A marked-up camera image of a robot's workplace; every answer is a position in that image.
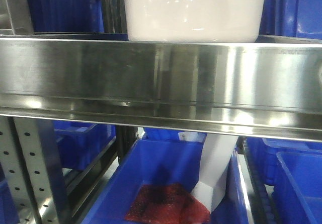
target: perforated metal post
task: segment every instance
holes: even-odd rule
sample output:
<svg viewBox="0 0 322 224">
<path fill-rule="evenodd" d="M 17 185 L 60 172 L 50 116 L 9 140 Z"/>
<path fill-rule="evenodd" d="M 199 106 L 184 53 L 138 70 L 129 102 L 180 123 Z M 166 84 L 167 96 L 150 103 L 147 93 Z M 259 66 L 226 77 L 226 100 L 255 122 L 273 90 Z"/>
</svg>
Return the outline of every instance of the perforated metal post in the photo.
<svg viewBox="0 0 322 224">
<path fill-rule="evenodd" d="M 20 223 L 40 224 L 40 216 L 13 118 L 0 116 L 0 162 Z"/>
<path fill-rule="evenodd" d="M 68 205 L 51 120 L 14 118 L 42 224 L 69 224 Z"/>
</svg>

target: blue crate rim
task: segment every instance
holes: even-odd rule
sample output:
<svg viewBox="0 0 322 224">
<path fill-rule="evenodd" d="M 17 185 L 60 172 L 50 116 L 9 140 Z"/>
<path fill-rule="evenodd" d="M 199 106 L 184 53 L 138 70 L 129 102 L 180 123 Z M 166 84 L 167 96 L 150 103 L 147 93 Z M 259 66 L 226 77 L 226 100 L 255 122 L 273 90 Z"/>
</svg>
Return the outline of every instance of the blue crate rim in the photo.
<svg viewBox="0 0 322 224">
<path fill-rule="evenodd" d="M 302 155 L 302 156 L 308 156 L 308 157 L 318 157 L 318 158 L 321 158 L 321 159 L 322 159 L 322 156 L 321 155 L 310 155 L 310 154 L 299 154 L 299 153 L 288 153 L 288 152 L 278 152 L 276 154 L 277 159 L 278 159 L 283 171 L 285 172 L 285 175 L 286 175 L 287 179 L 291 183 L 292 188 L 295 191 L 296 197 L 299 199 L 299 201 L 300 201 L 300 203 L 301 203 L 301 205 L 302 205 L 302 207 L 303 207 L 303 209 L 305 211 L 305 214 L 307 215 L 309 221 L 311 223 L 316 223 L 315 216 L 313 215 L 313 213 L 310 210 L 310 208 L 307 207 L 308 204 L 307 204 L 305 198 L 302 195 L 302 191 L 297 186 L 295 179 L 293 178 L 291 172 L 289 171 L 288 167 L 286 166 L 286 164 L 285 164 L 285 162 L 283 160 L 283 155 L 293 155 L 293 156 Z"/>
<path fill-rule="evenodd" d="M 286 150 L 293 150 L 294 149 L 294 147 L 288 147 L 288 146 L 272 146 L 272 142 L 278 142 L 278 141 L 281 141 L 281 140 L 284 140 L 284 139 L 263 138 L 264 145 L 266 145 L 268 147 L 271 147 L 271 148 L 284 148 Z M 306 141 L 289 140 L 289 139 L 285 139 L 285 140 L 290 141 L 290 142 L 303 143 L 303 144 L 306 144 L 307 143 Z M 322 144 L 322 142 L 317 142 L 317 141 L 310 141 L 310 142 Z M 309 148 L 309 149 L 300 149 L 300 148 L 297 148 L 297 150 L 302 151 L 302 152 L 310 152 L 310 153 L 313 153 L 313 152 L 322 153 L 322 150 L 315 150 L 313 148 Z"/>
<path fill-rule="evenodd" d="M 248 196 L 244 195 L 243 186 L 241 184 L 242 183 L 241 178 L 243 178 L 243 177 L 241 176 L 241 170 L 239 169 L 240 163 L 238 161 L 237 148 L 235 148 L 234 151 L 232 152 L 230 161 L 232 163 L 233 172 L 238 173 L 238 175 L 236 174 L 235 185 L 236 185 L 237 190 L 239 190 L 239 191 L 237 191 L 238 203 L 243 208 L 243 212 L 240 213 L 241 218 L 242 218 L 242 223 L 244 223 L 244 222 L 249 223 L 249 218 L 247 215 L 247 207 L 246 207 L 246 202 L 245 202 L 245 200 L 248 199 Z"/>
<path fill-rule="evenodd" d="M 78 132 L 78 131 L 75 131 L 75 130 L 59 129 L 59 128 L 55 128 L 55 132 L 57 132 L 60 135 L 62 135 L 64 133 L 74 133 L 74 134 L 80 135 L 80 134 L 86 134 L 86 133 L 88 133 L 93 128 L 95 128 L 97 125 L 99 125 L 99 123 L 92 123 L 91 126 L 85 127 L 87 129 L 85 131 L 82 131 L 82 132 Z"/>
</svg>

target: blue storage bin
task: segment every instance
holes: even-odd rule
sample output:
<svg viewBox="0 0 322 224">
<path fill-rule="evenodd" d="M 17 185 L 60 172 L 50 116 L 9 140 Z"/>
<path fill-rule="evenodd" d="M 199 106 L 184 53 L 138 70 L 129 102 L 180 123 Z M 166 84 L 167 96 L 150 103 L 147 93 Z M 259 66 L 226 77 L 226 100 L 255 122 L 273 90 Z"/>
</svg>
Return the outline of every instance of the blue storage bin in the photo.
<svg viewBox="0 0 322 224">
<path fill-rule="evenodd" d="M 144 132 L 150 140 L 182 140 L 190 141 L 189 138 L 192 138 L 192 141 L 204 142 L 207 136 L 206 133 L 201 132 L 189 132 L 182 130 L 169 130 L 169 129 L 160 129 L 160 128 L 149 128 L 145 127 Z"/>
<path fill-rule="evenodd" d="M 101 0 L 28 0 L 35 32 L 103 32 Z"/>
<path fill-rule="evenodd" d="M 277 154 L 273 199 L 285 224 L 322 223 L 322 156 Z"/>
<path fill-rule="evenodd" d="M 278 165 L 276 153 L 312 153 L 322 155 L 322 142 L 304 142 L 248 137 L 247 145 L 262 181 L 274 185 Z"/>
<path fill-rule="evenodd" d="M 15 208 L 6 180 L 0 182 L 0 223 L 19 223 L 18 212 Z"/>
<path fill-rule="evenodd" d="M 2 180 L 4 180 L 5 178 L 6 178 L 6 177 L 5 177 L 4 171 L 3 171 L 2 166 L 1 166 L 1 164 L 0 164 L 0 182 L 1 182 Z"/>
<path fill-rule="evenodd" d="M 184 141 L 137 141 L 98 197 L 82 224 L 135 224 L 124 217 L 142 184 L 181 183 L 191 191 L 198 182 L 203 144 Z M 232 157 L 227 194 L 212 213 L 212 223 L 248 223 L 236 154 Z"/>
<path fill-rule="evenodd" d="M 266 0 L 260 32 L 322 39 L 321 3 L 322 0 Z"/>
<path fill-rule="evenodd" d="M 63 168 L 84 170 L 115 137 L 115 126 L 54 121 Z"/>
</svg>

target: metal rail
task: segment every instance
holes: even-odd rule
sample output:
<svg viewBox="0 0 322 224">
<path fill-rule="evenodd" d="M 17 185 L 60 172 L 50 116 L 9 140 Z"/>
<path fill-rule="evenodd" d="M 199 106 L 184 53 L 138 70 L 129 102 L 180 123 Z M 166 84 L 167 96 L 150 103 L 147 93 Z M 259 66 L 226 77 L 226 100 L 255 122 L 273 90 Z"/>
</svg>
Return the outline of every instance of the metal rail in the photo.
<svg viewBox="0 0 322 224">
<path fill-rule="evenodd" d="M 0 0 L 0 35 L 33 33 L 27 0 Z"/>
<path fill-rule="evenodd" d="M 322 139 L 319 41 L 62 37 L 0 38 L 0 115 Z"/>
</svg>

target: shelving unit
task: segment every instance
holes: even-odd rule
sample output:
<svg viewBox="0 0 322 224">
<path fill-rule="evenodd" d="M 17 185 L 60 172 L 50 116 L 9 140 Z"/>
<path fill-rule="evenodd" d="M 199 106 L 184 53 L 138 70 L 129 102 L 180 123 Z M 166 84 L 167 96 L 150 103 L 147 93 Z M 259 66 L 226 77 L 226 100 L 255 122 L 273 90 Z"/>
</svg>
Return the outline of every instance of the shelving unit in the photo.
<svg viewBox="0 0 322 224">
<path fill-rule="evenodd" d="M 8 2 L 0 14 L 5 5 L 12 18 Z M 0 34 L 24 34 L 0 26 Z M 118 127 L 116 141 L 66 186 L 52 119 L 322 139 L 321 41 L 126 42 L 109 34 L 32 35 L 25 27 L 25 36 L 0 37 L 0 161 L 21 223 L 74 222 L 134 141 Z"/>
</svg>

